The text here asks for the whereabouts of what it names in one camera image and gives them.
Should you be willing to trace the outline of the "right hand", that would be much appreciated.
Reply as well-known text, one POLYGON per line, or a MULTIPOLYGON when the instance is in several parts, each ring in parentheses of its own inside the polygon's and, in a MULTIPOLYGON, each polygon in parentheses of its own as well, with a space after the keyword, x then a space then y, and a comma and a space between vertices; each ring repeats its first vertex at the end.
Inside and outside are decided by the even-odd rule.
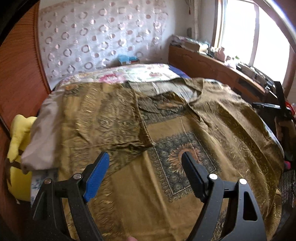
POLYGON ((291 141, 295 138, 295 124, 291 120, 280 120, 277 116, 274 119, 276 136, 279 141, 291 141))

